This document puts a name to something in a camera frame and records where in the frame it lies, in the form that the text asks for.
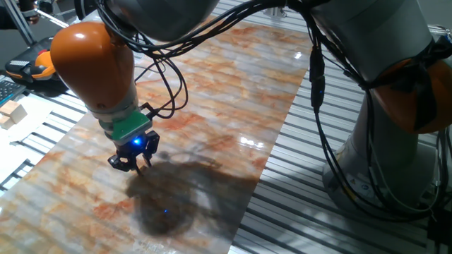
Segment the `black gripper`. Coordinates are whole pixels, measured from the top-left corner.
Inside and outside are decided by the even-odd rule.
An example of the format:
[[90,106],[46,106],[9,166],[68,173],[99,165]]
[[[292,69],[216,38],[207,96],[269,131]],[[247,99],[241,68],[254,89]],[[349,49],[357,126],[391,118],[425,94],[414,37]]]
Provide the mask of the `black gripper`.
[[107,161],[114,169],[125,172],[135,170],[139,176],[142,176],[136,158],[142,155],[147,167],[151,167],[150,160],[153,154],[157,152],[159,141],[160,136],[155,131],[137,135],[123,145],[114,144],[116,154],[112,155]]

